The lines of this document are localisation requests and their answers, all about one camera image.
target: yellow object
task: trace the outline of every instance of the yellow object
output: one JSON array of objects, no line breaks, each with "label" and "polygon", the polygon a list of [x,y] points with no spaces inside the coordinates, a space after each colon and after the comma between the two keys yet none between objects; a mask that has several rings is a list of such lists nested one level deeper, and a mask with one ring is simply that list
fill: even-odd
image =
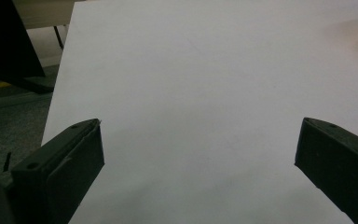
[{"label": "yellow object", "polygon": [[0,82],[0,88],[11,86],[10,83],[7,82]]}]

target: tabletop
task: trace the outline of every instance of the tabletop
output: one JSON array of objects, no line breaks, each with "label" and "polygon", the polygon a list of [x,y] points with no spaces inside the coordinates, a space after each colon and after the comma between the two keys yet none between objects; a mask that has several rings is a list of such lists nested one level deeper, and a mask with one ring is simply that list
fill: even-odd
[{"label": "tabletop", "polygon": [[304,117],[358,135],[358,1],[82,2],[43,142],[102,120],[71,223],[351,223],[294,166]]}]

